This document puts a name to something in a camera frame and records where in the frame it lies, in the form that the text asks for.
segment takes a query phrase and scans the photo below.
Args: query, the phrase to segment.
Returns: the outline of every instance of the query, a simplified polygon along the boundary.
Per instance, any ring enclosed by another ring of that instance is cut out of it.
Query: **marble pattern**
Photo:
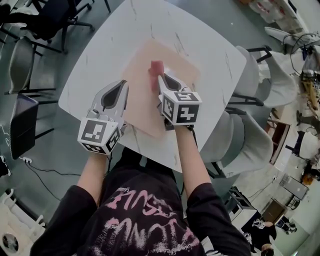
[[[77,61],[59,106],[77,119],[85,117],[95,93],[119,80],[136,50],[150,38],[176,50],[200,70],[193,84],[203,101],[195,125],[200,150],[229,102],[246,60],[211,27],[163,0],[126,0],[112,13]],[[157,140],[129,126],[119,143],[181,172],[174,131]]]

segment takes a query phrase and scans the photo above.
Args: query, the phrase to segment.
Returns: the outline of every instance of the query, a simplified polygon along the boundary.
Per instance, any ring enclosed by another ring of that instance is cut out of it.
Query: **chair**
[[[66,54],[68,51],[65,49],[65,43],[67,29],[70,25],[90,27],[92,31],[95,30],[91,24],[78,21],[77,15],[83,9],[92,9],[91,5],[87,3],[77,10],[77,5],[80,1],[81,0],[48,0],[43,8],[39,9],[38,7],[37,10],[39,11],[39,16],[48,18],[48,21],[50,22],[48,22],[46,26],[37,23],[34,25],[27,25],[22,29],[30,30],[35,33],[33,36],[35,39],[43,39],[46,41],[50,41],[50,39],[53,38],[60,29],[62,29],[61,49]]]
[[[27,37],[23,37],[16,42],[9,66],[11,89],[10,91],[5,92],[5,95],[56,90],[55,88],[30,89],[30,79],[34,67],[36,48],[37,45],[33,46],[32,42]]]
[[[232,177],[234,175],[263,169],[270,161],[273,153],[271,137],[256,123],[247,113],[243,115],[231,115],[234,130],[244,127],[244,140],[239,154],[226,166],[222,162],[212,163],[219,175],[213,178]]]
[[[293,196],[292,200],[289,202],[288,207],[294,211],[295,209],[298,208],[298,206],[300,205],[301,200],[299,198],[296,198],[295,196]]]
[[[229,105],[257,105],[275,108],[284,106],[294,101],[298,94],[296,81],[288,75],[276,62],[267,48],[254,48],[246,50],[236,47],[246,58],[246,66],[232,95],[236,98],[245,99],[241,102],[229,102]],[[255,60],[250,52],[265,51],[266,55]],[[258,63],[266,61],[271,75],[271,89],[267,99],[262,102],[254,97],[259,86]]]
[[[54,130],[54,128],[51,128],[36,135],[36,122],[39,105],[57,102],[57,100],[38,102],[26,95],[17,95],[9,128],[9,145],[12,159],[19,158],[34,147],[36,139]]]
[[[201,149],[200,155],[204,163],[220,161],[226,154],[234,133],[234,123],[230,115],[224,111]]]
[[[266,26],[264,30],[269,36],[278,39],[282,44],[302,47],[305,45],[319,45],[320,43],[320,36],[317,33],[302,32],[297,34],[289,34],[282,30],[268,26]]]

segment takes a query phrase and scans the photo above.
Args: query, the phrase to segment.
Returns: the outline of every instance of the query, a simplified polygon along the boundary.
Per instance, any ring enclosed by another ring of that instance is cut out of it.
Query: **power strip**
[[[31,158],[28,158],[28,157],[23,157],[22,160],[23,160],[25,163],[29,163],[29,164],[32,163],[32,159],[31,159]]]

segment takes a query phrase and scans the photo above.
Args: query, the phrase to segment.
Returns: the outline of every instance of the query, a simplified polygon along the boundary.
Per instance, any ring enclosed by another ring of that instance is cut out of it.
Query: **black office chair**
[[[9,128],[9,145],[12,159],[18,159],[35,146],[36,139],[54,130],[54,128],[51,128],[36,135],[36,122],[39,105],[57,102],[57,100],[38,102],[23,94],[17,95]]]
[[[39,10],[39,16],[45,17],[47,22],[27,25],[27,27],[23,27],[22,29],[33,32],[35,39],[43,39],[46,41],[50,41],[50,39],[62,29],[61,49],[66,54],[68,51],[65,49],[65,43],[67,29],[70,25],[90,27],[92,31],[95,30],[91,24],[78,21],[77,15],[83,9],[92,9],[89,3],[77,9],[80,1],[81,0],[48,0],[44,7]]]

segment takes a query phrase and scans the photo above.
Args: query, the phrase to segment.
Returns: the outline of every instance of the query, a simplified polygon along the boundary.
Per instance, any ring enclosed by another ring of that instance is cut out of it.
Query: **cable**
[[[48,172],[55,172],[55,173],[57,173],[57,174],[59,174],[59,175],[61,175],[61,176],[67,176],[67,175],[71,175],[71,176],[81,176],[80,174],[76,174],[76,173],[60,173],[60,172],[58,172],[57,170],[54,170],[54,169],[49,169],[49,170],[39,169],[39,168],[37,168],[37,167],[32,166],[31,163],[29,163],[29,162],[28,162],[28,164],[30,165],[30,167],[32,167],[32,168],[34,168],[34,169],[36,169],[36,170],[38,170],[38,171],[41,171],[41,172],[46,172],[46,173],[48,173]]]
[[[304,37],[304,36],[311,36],[311,35],[313,35],[313,34],[312,34],[312,33],[304,33],[303,35],[301,35],[300,37],[298,37],[297,35],[294,35],[294,34],[287,34],[287,35],[284,36],[284,38],[283,38],[283,40],[282,40],[282,45],[284,46],[284,45],[285,45],[285,39],[286,39],[287,37],[298,38],[297,41],[295,42],[295,44],[293,45],[293,47],[292,47],[292,49],[291,49],[291,53],[290,53],[289,55],[290,55],[290,61],[291,61],[292,68],[293,68],[293,70],[294,70],[296,73],[299,74],[299,76],[300,76],[301,74],[300,74],[300,73],[295,69],[295,67],[294,67],[294,63],[293,63],[293,61],[292,61],[292,55],[293,55],[294,53],[296,53],[296,51],[299,50],[301,47],[303,47],[303,46],[300,46],[300,47],[298,47],[298,48],[294,51],[295,46],[298,44],[298,42],[301,40],[301,38]],[[304,45],[304,47],[310,46],[310,45],[312,45],[313,43],[314,43],[314,42],[307,43],[307,44]]]
[[[252,202],[267,188],[267,187],[269,187],[277,178],[278,178],[278,175],[279,175],[279,173],[277,174],[277,176],[275,177],[275,179],[272,179],[272,181],[268,184],[268,185],[266,185],[264,188],[262,188],[262,189],[259,189],[257,192],[255,192],[252,196],[249,196],[249,197],[247,197],[247,199],[250,199],[250,198],[252,198],[252,197],[254,197],[257,193],[259,193],[260,191],[260,193],[252,200]]]
[[[61,199],[59,199],[58,197],[56,197],[56,196],[50,191],[50,189],[47,188],[46,184],[42,181],[42,179],[40,178],[40,176],[38,175],[38,173],[36,173],[35,170],[32,170],[32,169],[27,165],[27,162],[24,162],[24,163],[25,163],[26,167],[28,167],[31,171],[34,172],[35,175],[37,175],[37,177],[39,178],[39,180],[41,181],[41,183],[44,185],[44,187],[46,188],[46,190],[48,190],[49,193],[50,193],[55,199],[61,201]]]
[[[0,126],[1,126],[1,128],[2,128],[3,134],[4,134],[4,135],[8,135],[8,136],[9,136],[9,133],[5,132],[5,129],[4,129],[3,125],[2,125],[2,124],[0,124]]]

